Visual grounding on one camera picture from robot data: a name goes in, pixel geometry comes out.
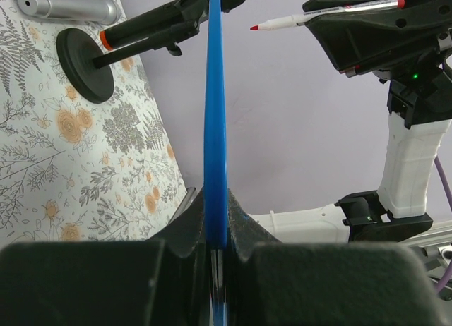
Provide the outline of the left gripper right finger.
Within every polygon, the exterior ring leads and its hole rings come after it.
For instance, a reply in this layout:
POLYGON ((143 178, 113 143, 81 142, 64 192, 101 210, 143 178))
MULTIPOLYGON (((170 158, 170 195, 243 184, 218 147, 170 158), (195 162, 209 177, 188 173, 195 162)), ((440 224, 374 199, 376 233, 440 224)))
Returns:
POLYGON ((231 325, 440 325, 422 261, 397 243, 282 243, 228 197, 231 325))

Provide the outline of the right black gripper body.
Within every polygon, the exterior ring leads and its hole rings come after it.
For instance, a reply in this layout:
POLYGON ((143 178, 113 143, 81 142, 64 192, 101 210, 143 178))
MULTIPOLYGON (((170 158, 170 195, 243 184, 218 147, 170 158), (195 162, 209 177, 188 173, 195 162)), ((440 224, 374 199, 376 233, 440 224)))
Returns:
POLYGON ((381 83, 389 82, 388 111, 399 115, 404 126, 451 119, 451 51, 429 52, 391 69, 374 71, 381 83))

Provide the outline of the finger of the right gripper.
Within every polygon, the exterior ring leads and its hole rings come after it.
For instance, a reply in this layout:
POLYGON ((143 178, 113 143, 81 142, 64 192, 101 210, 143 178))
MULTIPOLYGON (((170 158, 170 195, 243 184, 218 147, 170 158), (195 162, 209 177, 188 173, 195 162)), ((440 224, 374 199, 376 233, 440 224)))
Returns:
MULTIPOLYGON (((377 0, 308 0, 304 11, 377 0)), ((451 0, 404 0, 402 8, 322 15, 306 27, 337 71, 358 74, 392 68, 407 59, 446 51, 451 0)))

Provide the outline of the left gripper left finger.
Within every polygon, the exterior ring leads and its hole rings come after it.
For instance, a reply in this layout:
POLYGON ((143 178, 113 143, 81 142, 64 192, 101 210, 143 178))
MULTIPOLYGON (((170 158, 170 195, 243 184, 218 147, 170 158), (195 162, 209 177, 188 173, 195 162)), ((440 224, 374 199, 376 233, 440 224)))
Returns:
POLYGON ((2 325, 208 325, 203 195, 144 241, 1 251, 2 325))

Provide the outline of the blue framed whiteboard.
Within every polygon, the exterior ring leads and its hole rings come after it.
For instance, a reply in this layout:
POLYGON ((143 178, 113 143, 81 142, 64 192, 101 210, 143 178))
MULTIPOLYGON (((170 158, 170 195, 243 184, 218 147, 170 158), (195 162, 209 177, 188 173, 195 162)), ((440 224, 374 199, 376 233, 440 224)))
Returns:
POLYGON ((210 0, 203 140, 206 239, 213 249, 227 246, 227 136, 221 0, 210 0))

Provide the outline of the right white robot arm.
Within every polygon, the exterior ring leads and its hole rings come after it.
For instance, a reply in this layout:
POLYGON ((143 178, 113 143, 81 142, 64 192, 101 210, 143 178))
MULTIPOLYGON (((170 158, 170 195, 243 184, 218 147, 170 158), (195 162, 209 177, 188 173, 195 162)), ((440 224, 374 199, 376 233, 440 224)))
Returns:
POLYGON ((254 30, 304 26, 334 68, 388 84, 388 147, 375 191, 323 207, 256 215, 285 243, 400 242, 428 231, 427 189, 451 126, 451 0, 309 0, 254 30))

